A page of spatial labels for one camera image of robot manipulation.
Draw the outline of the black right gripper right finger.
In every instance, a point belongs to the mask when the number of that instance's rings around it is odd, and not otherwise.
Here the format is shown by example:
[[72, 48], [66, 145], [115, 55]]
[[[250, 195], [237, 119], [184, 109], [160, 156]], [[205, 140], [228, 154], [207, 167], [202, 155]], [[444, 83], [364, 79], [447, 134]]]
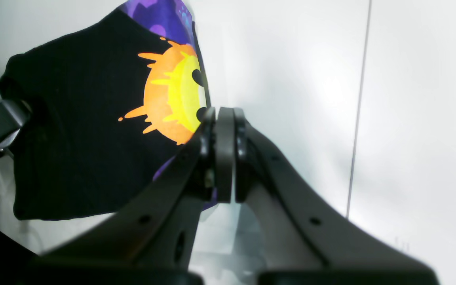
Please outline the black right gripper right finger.
[[235, 108], [236, 201], [264, 236], [259, 285], [437, 285], [426, 264], [334, 210], [284, 154]]

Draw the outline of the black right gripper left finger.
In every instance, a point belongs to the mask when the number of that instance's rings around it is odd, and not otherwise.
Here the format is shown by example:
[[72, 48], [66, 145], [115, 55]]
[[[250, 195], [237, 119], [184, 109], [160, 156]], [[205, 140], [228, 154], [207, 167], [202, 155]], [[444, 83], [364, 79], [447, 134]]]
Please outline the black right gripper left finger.
[[163, 173], [115, 215], [30, 263], [24, 285], [202, 285], [188, 272], [204, 203], [230, 202], [232, 108], [209, 108]]

